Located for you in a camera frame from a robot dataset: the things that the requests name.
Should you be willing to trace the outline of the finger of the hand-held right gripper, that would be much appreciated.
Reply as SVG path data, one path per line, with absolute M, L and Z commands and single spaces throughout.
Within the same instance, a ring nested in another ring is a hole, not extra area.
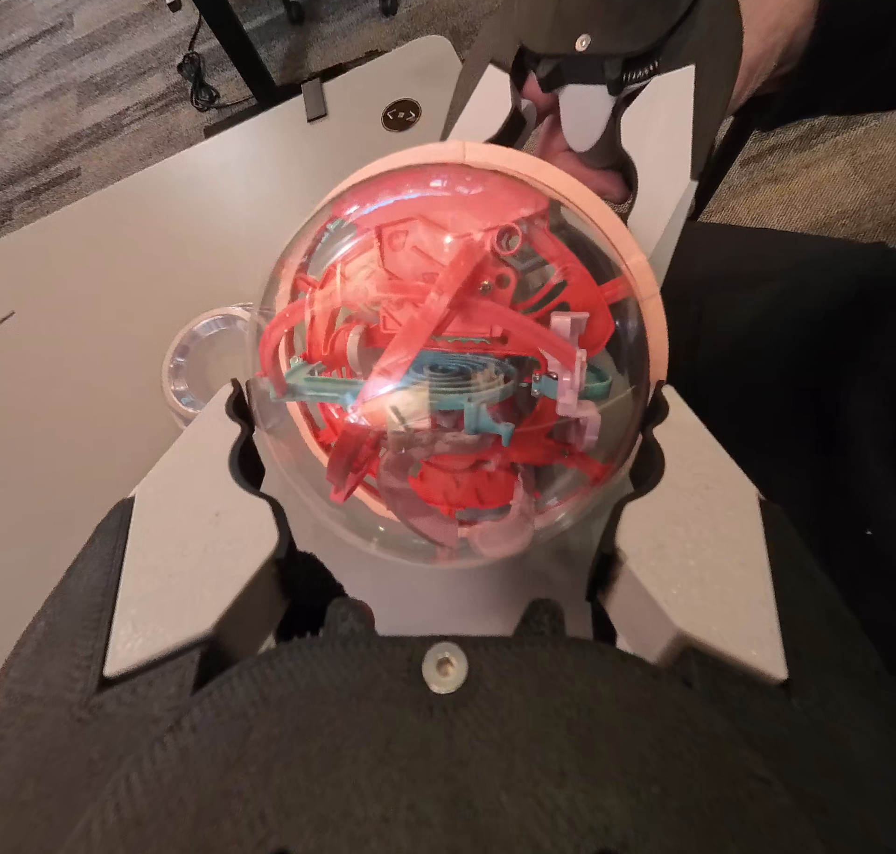
M 716 139 L 729 113 L 743 51 L 743 24 L 738 0 L 698 0 L 689 40 L 695 65 L 692 176 L 693 203 L 710 197 Z
M 522 82 L 512 74 L 521 40 L 516 0 L 503 0 L 472 45 L 458 80 L 440 141 L 524 141 Z

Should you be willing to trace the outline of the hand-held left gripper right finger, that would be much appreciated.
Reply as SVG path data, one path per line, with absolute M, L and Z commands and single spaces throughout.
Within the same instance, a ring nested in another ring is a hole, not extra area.
M 695 650 L 788 678 L 761 497 L 670 385 L 601 492 L 588 578 L 595 638 L 660 667 Z

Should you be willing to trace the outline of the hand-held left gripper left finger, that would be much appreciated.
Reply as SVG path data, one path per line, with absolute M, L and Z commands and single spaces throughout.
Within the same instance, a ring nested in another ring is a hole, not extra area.
M 238 381 L 224 385 L 131 495 L 103 676 L 119 680 L 188 649 L 226 666 L 274 635 L 292 543 Z

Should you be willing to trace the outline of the clear red maze ball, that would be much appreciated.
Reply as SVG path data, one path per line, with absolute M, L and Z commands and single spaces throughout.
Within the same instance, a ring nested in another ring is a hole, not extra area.
M 294 528 L 419 565 L 520 557 L 598 510 L 668 360 L 658 280 L 617 213 L 464 141 L 334 190 L 252 323 L 252 411 Z

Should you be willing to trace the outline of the person's right forearm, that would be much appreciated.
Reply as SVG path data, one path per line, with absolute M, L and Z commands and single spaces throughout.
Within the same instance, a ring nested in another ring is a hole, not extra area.
M 895 108 L 895 0 L 738 0 L 743 53 L 730 113 L 757 128 Z

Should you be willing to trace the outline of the clear plastic ball stand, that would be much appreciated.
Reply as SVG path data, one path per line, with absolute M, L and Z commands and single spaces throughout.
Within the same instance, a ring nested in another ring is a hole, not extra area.
M 175 335 L 161 366 L 163 400 L 177 427 L 184 430 L 218 391 L 247 371 L 247 342 L 252 303 L 204 311 Z

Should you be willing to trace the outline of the person's right hand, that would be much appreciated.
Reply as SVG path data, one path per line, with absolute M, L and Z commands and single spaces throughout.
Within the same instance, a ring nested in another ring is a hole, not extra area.
M 536 156 L 566 172 L 599 198 L 615 205 L 627 202 L 632 192 L 620 173 L 586 165 L 569 147 L 562 131 L 558 95 L 544 92 L 531 73 L 521 96 L 536 109 L 539 128 L 534 151 Z

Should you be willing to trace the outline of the person's leg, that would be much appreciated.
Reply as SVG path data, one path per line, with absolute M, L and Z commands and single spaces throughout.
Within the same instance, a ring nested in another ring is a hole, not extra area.
M 662 295 L 670 384 L 842 583 L 893 591 L 894 247 L 689 222 Z

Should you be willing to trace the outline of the black desk leg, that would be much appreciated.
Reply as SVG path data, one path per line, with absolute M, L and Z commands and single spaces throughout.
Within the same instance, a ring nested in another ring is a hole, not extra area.
M 255 49 L 230 1 L 191 1 L 226 53 L 255 103 L 265 109 L 280 103 L 280 87 Z

